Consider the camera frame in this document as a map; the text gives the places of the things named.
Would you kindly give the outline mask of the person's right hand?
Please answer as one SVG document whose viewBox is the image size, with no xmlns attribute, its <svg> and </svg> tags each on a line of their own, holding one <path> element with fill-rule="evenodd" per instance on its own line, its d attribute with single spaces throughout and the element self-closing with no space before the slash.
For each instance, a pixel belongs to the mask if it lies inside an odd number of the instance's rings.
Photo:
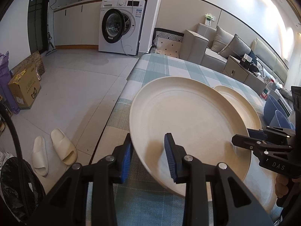
<svg viewBox="0 0 301 226">
<path fill-rule="evenodd" d="M 286 176 L 278 174 L 275 181 L 275 194 L 280 199 L 288 193 L 288 183 L 290 180 Z"/>
</svg>

